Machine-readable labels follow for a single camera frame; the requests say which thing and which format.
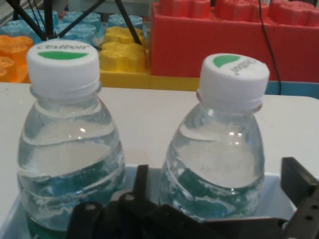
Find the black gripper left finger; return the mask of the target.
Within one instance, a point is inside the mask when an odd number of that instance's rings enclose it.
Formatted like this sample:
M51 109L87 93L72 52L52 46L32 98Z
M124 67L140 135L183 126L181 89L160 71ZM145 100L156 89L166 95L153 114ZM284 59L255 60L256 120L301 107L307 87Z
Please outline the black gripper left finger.
M74 208L69 239L217 239L219 234L169 205L146 198L147 165L139 165L132 191L103 207L97 202Z

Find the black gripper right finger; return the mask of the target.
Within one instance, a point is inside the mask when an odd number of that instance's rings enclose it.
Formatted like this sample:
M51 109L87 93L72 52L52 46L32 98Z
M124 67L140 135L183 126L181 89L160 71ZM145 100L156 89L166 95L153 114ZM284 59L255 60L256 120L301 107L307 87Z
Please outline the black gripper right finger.
M297 208L283 229L284 239L319 237L319 181L295 158L284 157L281 188Z

